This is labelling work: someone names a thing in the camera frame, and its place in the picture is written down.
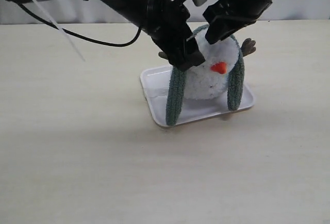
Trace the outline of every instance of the stuffed toy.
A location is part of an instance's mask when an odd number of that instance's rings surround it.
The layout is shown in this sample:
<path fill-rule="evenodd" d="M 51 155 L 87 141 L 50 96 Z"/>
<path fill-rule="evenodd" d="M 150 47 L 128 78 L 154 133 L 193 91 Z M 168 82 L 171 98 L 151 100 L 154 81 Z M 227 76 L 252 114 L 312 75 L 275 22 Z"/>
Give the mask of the stuffed toy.
<path fill-rule="evenodd" d="M 205 39 L 209 25 L 198 27 L 193 32 L 205 62 L 186 72 L 172 68 L 166 106 L 167 126 L 175 126 L 181 113 L 184 99 L 210 100 L 227 93 L 227 105 L 235 111 L 241 104 L 244 83 L 243 57 L 256 51 L 256 42 L 246 39 L 242 47 L 234 35 L 209 44 Z"/>

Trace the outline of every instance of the green felt wing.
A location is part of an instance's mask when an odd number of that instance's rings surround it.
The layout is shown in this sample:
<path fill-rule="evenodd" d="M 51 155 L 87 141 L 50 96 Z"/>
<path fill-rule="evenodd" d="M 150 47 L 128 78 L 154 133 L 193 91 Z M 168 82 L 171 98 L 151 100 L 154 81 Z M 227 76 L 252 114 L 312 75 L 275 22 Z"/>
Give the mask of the green felt wing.
<path fill-rule="evenodd" d="M 236 38 L 234 36 L 232 36 L 232 38 L 236 41 L 236 44 L 239 48 L 239 55 L 238 61 L 236 62 L 234 68 L 230 71 L 228 78 L 227 104 L 230 111 L 237 110 L 241 104 L 245 74 L 242 50 L 240 49 Z"/>
<path fill-rule="evenodd" d="M 166 105 L 166 125 L 174 126 L 180 116 L 186 86 L 186 73 L 173 67 Z"/>

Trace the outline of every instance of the tray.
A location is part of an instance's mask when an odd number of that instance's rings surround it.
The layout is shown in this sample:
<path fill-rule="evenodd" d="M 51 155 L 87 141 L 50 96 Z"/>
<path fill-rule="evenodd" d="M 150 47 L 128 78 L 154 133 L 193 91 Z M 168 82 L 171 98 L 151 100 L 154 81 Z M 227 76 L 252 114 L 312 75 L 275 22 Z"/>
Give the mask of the tray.
<path fill-rule="evenodd" d="M 172 66 L 144 70 L 140 75 L 144 96 L 154 121 L 161 127 L 166 125 L 166 103 Z M 184 100 L 177 125 L 247 110 L 255 104 L 255 96 L 244 83 L 242 102 L 237 111 L 227 108 L 227 94 L 213 100 Z"/>

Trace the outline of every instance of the white wall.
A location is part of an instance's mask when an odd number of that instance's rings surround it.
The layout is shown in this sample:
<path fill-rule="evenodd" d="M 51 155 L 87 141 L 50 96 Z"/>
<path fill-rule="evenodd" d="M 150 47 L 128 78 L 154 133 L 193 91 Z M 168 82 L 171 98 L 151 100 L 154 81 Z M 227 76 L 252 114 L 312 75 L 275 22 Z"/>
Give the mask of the white wall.
<path fill-rule="evenodd" d="M 186 5 L 191 12 L 190 21 L 203 21 L 202 13 L 206 7 L 217 0 L 209 0 L 202 7 L 195 7 L 192 1 Z M 329 19 L 329 0 L 274 0 L 274 4 L 261 19 Z M 116 23 L 127 22 L 99 0 L 84 2 L 81 0 L 57 0 L 44 2 L 43 5 L 60 23 Z M 40 14 L 33 4 L 28 7 Z M 35 23 L 35 20 L 23 13 L 15 4 L 0 0 L 0 23 Z"/>

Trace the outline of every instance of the orange beak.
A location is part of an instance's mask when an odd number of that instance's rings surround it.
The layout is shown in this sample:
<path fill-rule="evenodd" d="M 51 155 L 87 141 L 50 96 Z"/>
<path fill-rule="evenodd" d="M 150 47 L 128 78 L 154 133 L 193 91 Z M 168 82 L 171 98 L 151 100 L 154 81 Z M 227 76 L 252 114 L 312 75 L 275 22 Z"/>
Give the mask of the orange beak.
<path fill-rule="evenodd" d="M 220 74 L 225 74 L 227 72 L 227 64 L 225 62 L 220 62 L 211 67 L 211 70 Z"/>

